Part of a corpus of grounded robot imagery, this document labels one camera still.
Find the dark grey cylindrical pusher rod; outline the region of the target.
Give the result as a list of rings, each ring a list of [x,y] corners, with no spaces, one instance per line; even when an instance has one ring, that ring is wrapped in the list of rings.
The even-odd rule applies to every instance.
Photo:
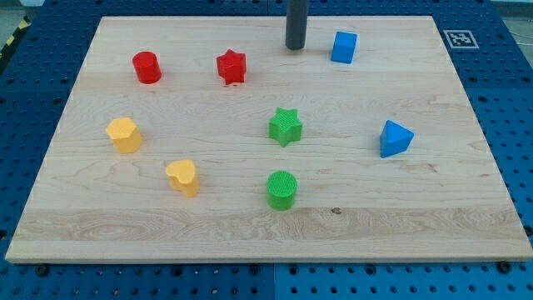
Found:
[[[306,43],[308,0],[288,0],[286,3],[286,40],[290,50],[301,50]]]

